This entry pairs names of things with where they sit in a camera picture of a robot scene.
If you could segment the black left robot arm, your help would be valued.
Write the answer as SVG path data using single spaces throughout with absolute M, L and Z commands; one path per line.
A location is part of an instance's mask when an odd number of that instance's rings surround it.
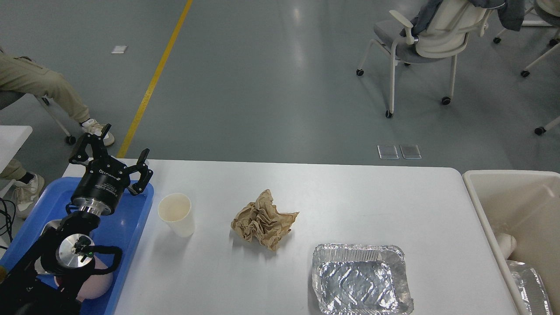
M 83 134 L 69 162 L 81 180 L 60 178 L 38 200 L 1 259 L 3 315 L 112 313 L 142 235 L 154 195 L 148 149 L 128 167 L 108 154 L 100 136 Z M 81 310 L 82 285 L 110 275 L 101 299 Z

